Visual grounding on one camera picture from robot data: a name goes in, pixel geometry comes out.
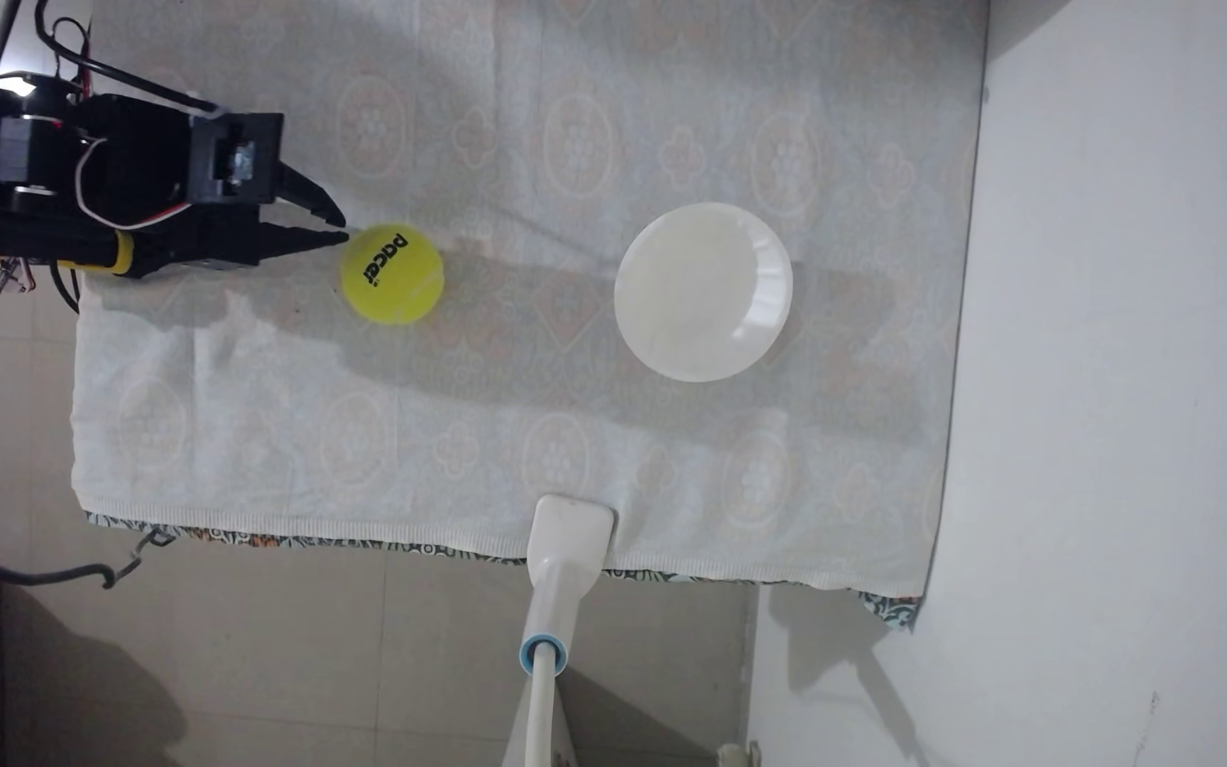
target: robotic arm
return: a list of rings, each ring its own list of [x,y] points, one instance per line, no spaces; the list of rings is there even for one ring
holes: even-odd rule
[[[44,31],[45,2],[37,33],[59,49]],[[216,109],[193,115],[91,97],[85,85],[48,75],[22,77],[34,86],[27,96],[0,88],[0,291],[22,265],[144,277],[169,264],[255,266],[348,238],[259,221],[259,206],[281,198],[333,227],[345,223],[323,188],[282,163],[282,114],[220,114],[179,94]]]

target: blue ring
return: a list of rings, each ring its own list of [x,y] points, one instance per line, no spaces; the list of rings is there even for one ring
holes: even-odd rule
[[[533,637],[524,639],[524,643],[520,644],[520,666],[524,666],[524,671],[526,671],[528,675],[534,675],[534,652],[537,648],[536,643],[540,642],[546,642],[555,648],[555,669],[556,674],[561,674],[562,670],[566,669],[566,646],[562,644],[560,638],[556,638],[550,633],[535,633]]]

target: white wall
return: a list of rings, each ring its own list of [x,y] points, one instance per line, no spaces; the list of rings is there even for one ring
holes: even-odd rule
[[[885,633],[762,593],[768,767],[1227,765],[1227,0],[1025,5],[994,2],[929,601]]]

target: white wire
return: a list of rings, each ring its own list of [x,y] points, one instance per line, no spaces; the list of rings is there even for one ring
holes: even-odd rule
[[[88,157],[93,157],[93,148],[97,148],[103,144],[107,144],[107,140],[104,137],[99,137],[96,141],[93,141],[93,144],[90,144],[88,147],[83,150],[83,157],[79,157],[79,164],[74,167],[74,200],[79,202],[79,210],[81,210],[85,216],[92,218],[93,221],[97,221],[98,223],[108,225],[108,227],[112,227],[113,229],[119,229],[121,232],[134,232],[136,229],[144,229],[145,227],[152,227],[155,223],[158,223],[160,221],[168,221],[169,218],[173,218],[174,216],[182,214],[188,207],[193,207],[191,204],[184,201],[182,205],[174,207],[173,210],[169,210],[167,214],[162,214],[153,218],[146,218],[140,223],[117,223],[115,221],[108,221],[107,218],[94,214],[93,209],[90,209],[87,202],[83,201],[83,166],[87,163]]]
[[[524,739],[526,767],[552,766],[552,706],[556,688],[556,648],[551,642],[534,647],[534,677],[529,688],[529,720]]]

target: tiled floor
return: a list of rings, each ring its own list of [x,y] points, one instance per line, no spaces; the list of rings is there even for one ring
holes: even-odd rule
[[[121,563],[70,487],[72,319],[0,297],[0,562]],[[520,567],[178,540],[114,590],[7,598],[12,763],[499,765],[524,682]],[[750,589],[601,580],[572,731],[591,765],[709,765],[736,739]]]

